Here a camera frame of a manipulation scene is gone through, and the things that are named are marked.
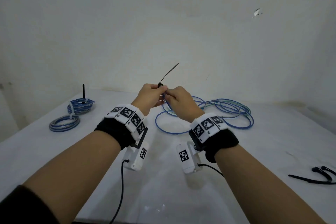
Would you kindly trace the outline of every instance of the person's right hand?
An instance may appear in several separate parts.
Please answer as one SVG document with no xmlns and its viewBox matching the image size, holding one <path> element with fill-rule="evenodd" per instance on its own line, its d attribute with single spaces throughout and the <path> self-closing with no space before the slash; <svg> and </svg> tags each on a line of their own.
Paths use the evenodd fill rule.
<svg viewBox="0 0 336 224">
<path fill-rule="evenodd" d="M 166 90 L 165 99 L 180 119 L 190 123 L 204 114 L 203 110 L 197 106 L 190 93 L 181 86 L 178 86 L 173 90 Z"/>
</svg>

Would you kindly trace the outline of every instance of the person's right arm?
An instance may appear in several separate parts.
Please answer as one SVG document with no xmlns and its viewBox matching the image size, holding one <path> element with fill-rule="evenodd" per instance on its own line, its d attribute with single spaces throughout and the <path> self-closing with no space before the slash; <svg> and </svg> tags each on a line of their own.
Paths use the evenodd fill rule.
<svg viewBox="0 0 336 224">
<path fill-rule="evenodd" d="M 166 101 L 183 120 L 204 114 L 183 87 L 166 91 Z M 291 188 L 243 147 L 220 149 L 215 160 L 251 224 L 325 224 Z"/>
</svg>

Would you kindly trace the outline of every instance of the person's left hand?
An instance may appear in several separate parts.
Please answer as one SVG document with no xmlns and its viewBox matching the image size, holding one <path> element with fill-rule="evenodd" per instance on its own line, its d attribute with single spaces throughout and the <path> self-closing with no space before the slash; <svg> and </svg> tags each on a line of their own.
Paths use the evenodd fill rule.
<svg viewBox="0 0 336 224">
<path fill-rule="evenodd" d="M 138 96 L 134 99 L 131 105 L 139 108 L 140 111 L 147 116 L 149 110 L 153 107 L 164 104 L 162 94 L 168 89 L 166 85 L 159 87 L 157 84 L 146 83 L 139 91 Z"/>
</svg>

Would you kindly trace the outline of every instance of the blue and white wire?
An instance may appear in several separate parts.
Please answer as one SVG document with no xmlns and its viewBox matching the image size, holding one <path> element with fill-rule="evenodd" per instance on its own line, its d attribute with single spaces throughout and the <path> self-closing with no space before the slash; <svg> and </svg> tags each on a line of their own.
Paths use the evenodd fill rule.
<svg viewBox="0 0 336 224">
<path fill-rule="evenodd" d="M 78 98 L 70 101 L 70 104 L 67 107 L 69 115 L 64 115 L 53 120 L 49 124 L 49 129 L 53 132 L 64 132 L 73 129 L 80 123 L 79 115 L 90 111 L 93 103 L 93 100 L 85 98 Z M 58 124 L 64 120 L 69 120 L 69 122 Z"/>
<path fill-rule="evenodd" d="M 228 126 L 230 126 L 231 128 L 237 128 L 237 129 L 249 129 L 254 125 L 254 119 L 251 115 L 251 110 L 246 106 L 243 105 L 242 103 L 239 103 L 237 101 L 231 100 L 231 99 L 225 99 L 225 98 L 218 98 L 216 100 L 210 100 L 210 101 L 204 101 L 203 99 L 196 97 L 196 96 L 192 96 L 193 98 L 199 99 L 199 100 L 195 100 L 194 101 L 196 103 L 199 103 L 198 106 L 204 110 L 206 107 L 209 107 L 211 105 L 215 105 L 215 107 L 220 110 L 221 112 L 225 112 L 225 113 L 229 113 L 229 114 L 233 114 L 233 116 L 229 116 L 229 117 L 225 117 L 225 116 L 219 116 L 220 118 L 222 118 L 222 120 L 225 122 L 225 124 L 227 124 Z M 179 133 L 173 133 L 173 132 L 168 132 L 163 130 L 162 128 L 159 127 L 159 125 L 157 124 L 157 119 L 160 115 L 167 113 L 171 116 L 175 116 L 177 117 L 177 115 L 174 113 L 174 111 L 170 108 L 170 110 L 166 110 L 164 105 L 162 105 L 163 108 L 163 112 L 159 113 L 156 118 L 155 118 L 155 124 L 157 126 L 158 129 L 160 129 L 162 132 L 165 132 L 167 134 L 170 135 L 180 135 L 180 134 L 185 134 L 188 133 L 189 130 L 184 131 L 184 132 L 179 132 Z M 248 121 L 249 121 L 249 125 L 246 127 L 238 127 L 235 125 L 232 125 L 230 123 L 228 123 L 225 119 L 233 119 L 236 118 L 238 116 L 244 116 Z"/>
</svg>

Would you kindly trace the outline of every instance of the cable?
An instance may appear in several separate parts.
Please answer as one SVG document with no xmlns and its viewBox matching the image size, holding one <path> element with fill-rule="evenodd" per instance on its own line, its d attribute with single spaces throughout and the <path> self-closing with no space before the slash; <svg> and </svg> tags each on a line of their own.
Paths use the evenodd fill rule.
<svg viewBox="0 0 336 224">
<path fill-rule="evenodd" d="M 72 100 L 70 102 L 73 106 L 73 110 L 74 110 L 75 114 L 87 113 L 88 111 L 91 110 L 91 107 L 94 103 L 93 100 L 88 99 L 88 98 L 87 99 L 78 98 L 78 99 Z M 70 105 L 68 105 L 68 113 L 73 113 Z"/>
<path fill-rule="evenodd" d="M 226 98 L 218 98 L 216 100 L 210 100 L 210 101 L 204 101 L 203 99 L 196 97 L 196 96 L 192 96 L 193 98 L 196 98 L 198 100 L 194 101 L 196 103 L 199 103 L 198 106 L 204 110 L 205 108 L 214 105 L 218 110 L 220 110 L 221 112 L 225 112 L 228 114 L 231 114 L 233 116 L 229 116 L 229 117 L 225 117 L 225 116 L 219 116 L 220 118 L 222 118 L 222 120 L 225 122 L 225 124 L 227 124 L 229 127 L 231 128 L 237 128 L 237 129 L 249 129 L 254 125 L 254 119 L 251 115 L 251 110 L 250 108 L 248 108 L 246 105 L 243 105 L 242 103 L 239 103 L 237 101 L 231 100 L 231 99 L 226 99 Z M 170 134 L 170 135 L 181 135 L 181 134 L 185 134 L 188 133 L 189 130 L 184 131 L 184 132 L 179 132 L 179 133 L 173 133 L 173 132 L 169 132 L 169 131 L 165 131 L 162 128 L 159 127 L 159 125 L 157 124 L 157 119 L 160 115 L 167 113 L 171 116 L 175 116 L 177 117 L 177 115 L 174 113 L 174 111 L 170 108 L 170 110 L 166 110 L 164 105 L 162 105 L 163 108 L 163 112 L 160 112 L 156 118 L 155 118 L 155 124 L 156 127 L 158 129 L 160 129 L 162 132 Z M 248 121 L 249 121 L 249 125 L 246 127 L 238 127 L 238 126 L 234 126 L 230 123 L 228 123 L 225 119 L 233 119 L 233 118 L 237 118 L 238 116 L 244 116 Z"/>
<path fill-rule="evenodd" d="M 61 125 L 57 125 L 57 123 L 59 123 L 63 120 L 70 120 L 70 122 L 65 123 L 65 124 L 61 124 Z M 57 119 L 53 120 L 52 122 L 50 122 L 49 129 L 53 132 L 64 132 L 64 131 L 68 131 L 70 129 L 73 129 L 79 123 L 80 123 L 80 119 L 79 119 L 78 115 L 73 115 L 71 118 L 70 118 L 70 115 L 64 115 L 64 116 L 62 116 L 60 118 L 57 118 Z"/>
<path fill-rule="evenodd" d="M 120 206 L 121 206 L 121 203 L 123 201 L 123 196 L 124 196 L 124 172 L 123 172 L 123 166 L 124 166 L 124 162 L 129 162 L 129 159 L 124 159 L 123 162 L 121 162 L 121 198 L 120 198 L 120 203 L 119 203 L 119 206 L 118 206 L 118 209 L 117 211 L 115 212 L 115 215 L 113 217 L 113 219 L 110 221 L 109 224 L 111 224 L 112 222 L 114 222 L 114 219 L 116 218 L 119 210 L 120 210 Z"/>
<path fill-rule="evenodd" d="M 205 166 L 205 167 L 210 167 L 210 168 L 212 168 L 213 170 L 215 170 L 217 173 L 219 173 L 220 175 L 222 175 L 223 177 L 224 177 L 224 175 L 220 172 L 220 171 L 218 171 L 216 168 L 214 168 L 214 167 L 212 167 L 212 166 L 209 166 L 209 165 L 207 165 L 207 164 L 197 164 L 199 167 L 202 167 L 202 166 Z"/>
</svg>

